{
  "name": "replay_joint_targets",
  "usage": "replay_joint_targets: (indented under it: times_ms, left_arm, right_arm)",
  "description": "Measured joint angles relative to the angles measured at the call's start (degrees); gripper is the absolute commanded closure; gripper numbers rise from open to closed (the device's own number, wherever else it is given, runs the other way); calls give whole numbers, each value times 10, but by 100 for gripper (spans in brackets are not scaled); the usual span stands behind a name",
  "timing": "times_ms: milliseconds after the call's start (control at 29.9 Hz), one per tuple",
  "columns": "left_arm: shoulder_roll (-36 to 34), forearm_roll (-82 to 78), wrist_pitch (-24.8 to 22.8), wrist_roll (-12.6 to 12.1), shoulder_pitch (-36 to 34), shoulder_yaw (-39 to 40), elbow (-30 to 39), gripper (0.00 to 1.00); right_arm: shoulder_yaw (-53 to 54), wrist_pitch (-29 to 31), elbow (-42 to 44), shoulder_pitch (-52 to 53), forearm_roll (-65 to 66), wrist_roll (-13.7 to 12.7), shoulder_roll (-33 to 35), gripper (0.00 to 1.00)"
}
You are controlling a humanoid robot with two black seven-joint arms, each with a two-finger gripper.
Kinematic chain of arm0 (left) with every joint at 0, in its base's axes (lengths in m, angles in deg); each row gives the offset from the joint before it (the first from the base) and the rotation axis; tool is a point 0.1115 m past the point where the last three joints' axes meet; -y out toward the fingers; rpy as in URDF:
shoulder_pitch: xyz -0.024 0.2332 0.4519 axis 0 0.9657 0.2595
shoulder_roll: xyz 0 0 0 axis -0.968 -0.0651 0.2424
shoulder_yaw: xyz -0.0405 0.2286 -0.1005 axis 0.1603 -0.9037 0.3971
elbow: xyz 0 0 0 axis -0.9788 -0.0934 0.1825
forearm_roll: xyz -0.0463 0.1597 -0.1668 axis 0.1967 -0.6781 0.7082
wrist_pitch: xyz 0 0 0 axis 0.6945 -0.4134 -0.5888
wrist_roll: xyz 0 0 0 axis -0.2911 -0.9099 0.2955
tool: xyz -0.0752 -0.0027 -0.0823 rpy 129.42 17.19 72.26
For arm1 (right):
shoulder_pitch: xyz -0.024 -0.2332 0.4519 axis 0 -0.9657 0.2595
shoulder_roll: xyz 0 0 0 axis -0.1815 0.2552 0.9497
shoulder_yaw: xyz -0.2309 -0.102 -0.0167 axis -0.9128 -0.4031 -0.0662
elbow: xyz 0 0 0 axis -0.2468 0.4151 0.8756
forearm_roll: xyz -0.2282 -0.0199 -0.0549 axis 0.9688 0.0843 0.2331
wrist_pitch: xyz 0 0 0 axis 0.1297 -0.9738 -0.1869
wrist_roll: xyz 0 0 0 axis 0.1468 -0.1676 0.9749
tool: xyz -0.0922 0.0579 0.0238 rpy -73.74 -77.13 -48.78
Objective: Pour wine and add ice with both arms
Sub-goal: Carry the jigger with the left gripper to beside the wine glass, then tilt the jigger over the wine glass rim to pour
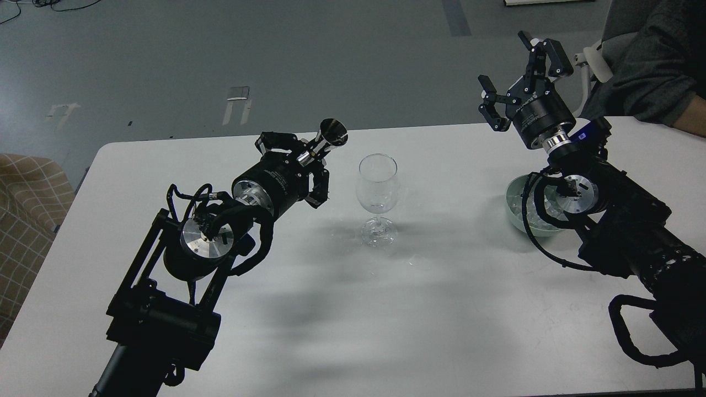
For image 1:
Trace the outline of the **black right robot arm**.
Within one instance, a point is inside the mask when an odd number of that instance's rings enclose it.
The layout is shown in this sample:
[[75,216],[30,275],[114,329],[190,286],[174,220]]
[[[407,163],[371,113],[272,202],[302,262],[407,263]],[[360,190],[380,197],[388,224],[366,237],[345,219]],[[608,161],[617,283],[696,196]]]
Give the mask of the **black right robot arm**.
[[[514,127],[526,148],[547,154],[547,167],[529,173],[520,194],[520,216],[530,241],[563,268],[637,277],[650,299],[621,294],[608,305],[621,350],[631,360],[655,368],[690,362],[695,392],[703,396],[704,256],[666,229],[671,209],[664,202],[608,162],[611,124],[605,118],[571,133],[575,116],[554,85],[574,71],[561,43],[527,31],[518,37],[529,53],[525,72],[506,93],[499,93],[489,76],[480,75],[483,101],[478,110],[494,131]],[[583,265],[540,245],[528,221],[529,200],[542,221],[572,229],[580,237],[577,255]],[[648,310],[675,351],[643,354],[621,314],[625,306]]]

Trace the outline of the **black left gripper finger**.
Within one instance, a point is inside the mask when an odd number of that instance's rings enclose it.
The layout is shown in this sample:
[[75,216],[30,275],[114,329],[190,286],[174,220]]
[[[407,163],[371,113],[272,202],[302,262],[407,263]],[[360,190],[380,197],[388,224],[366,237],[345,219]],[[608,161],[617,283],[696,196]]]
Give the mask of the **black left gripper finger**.
[[302,177],[301,200],[314,209],[328,201],[330,173],[324,163],[311,163]]
[[293,133],[265,131],[255,141],[260,160],[299,160],[309,153],[306,143]]

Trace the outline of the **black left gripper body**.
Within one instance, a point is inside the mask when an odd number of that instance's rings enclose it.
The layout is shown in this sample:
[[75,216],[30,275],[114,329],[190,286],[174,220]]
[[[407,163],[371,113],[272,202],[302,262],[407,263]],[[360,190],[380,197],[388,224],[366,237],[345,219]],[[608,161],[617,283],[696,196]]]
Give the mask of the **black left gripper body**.
[[309,178],[318,162],[302,166],[283,152],[268,152],[231,186],[232,197],[244,205],[260,206],[279,219],[293,204],[310,194]]

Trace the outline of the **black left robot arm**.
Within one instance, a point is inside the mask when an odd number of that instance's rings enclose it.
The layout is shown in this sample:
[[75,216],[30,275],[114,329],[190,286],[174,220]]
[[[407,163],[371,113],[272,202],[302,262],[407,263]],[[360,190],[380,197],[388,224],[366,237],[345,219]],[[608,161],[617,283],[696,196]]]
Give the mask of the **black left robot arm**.
[[116,349],[90,395],[156,396],[201,369],[215,346],[226,282],[265,259],[275,221],[293,204],[327,201],[325,156],[346,141],[336,120],[309,141],[263,132],[260,160],[229,191],[204,184],[189,195],[172,184],[109,303],[106,334]]

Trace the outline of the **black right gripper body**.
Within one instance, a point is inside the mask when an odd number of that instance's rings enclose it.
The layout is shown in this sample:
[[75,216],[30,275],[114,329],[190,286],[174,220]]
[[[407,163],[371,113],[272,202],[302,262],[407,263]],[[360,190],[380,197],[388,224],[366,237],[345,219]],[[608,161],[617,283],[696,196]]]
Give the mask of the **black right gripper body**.
[[536,150],[542,146],[540,136],[562,128],[570,131],[576,120],[555,91],[549,78],[540,77],[527,88],[519,78],[507,91],[512,99],[505,105],[505,116],[510,120],[525,147]]

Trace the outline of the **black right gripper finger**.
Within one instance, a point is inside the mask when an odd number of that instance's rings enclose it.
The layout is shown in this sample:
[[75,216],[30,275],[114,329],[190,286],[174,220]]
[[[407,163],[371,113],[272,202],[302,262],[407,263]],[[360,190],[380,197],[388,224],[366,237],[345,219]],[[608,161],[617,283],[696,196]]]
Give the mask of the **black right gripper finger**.
[[484,116],[486,122],[494,131],[509,130],[511,118],[506,118],[499,115],[496,104],[502,105],[519,105],[520,98],[511,94],[499,95],[496,87],[491,82],[491,78],[486,75],[479,75],[478,81],[482,86],[482,103],[478,106],[481,115]]
[[517,35],[530,52],[521,79],[525,92],[534,92],[540,85],[549,86],[560,78],[573,75],[573,64],[560,42],[532,37],[524,30],[520,30]]

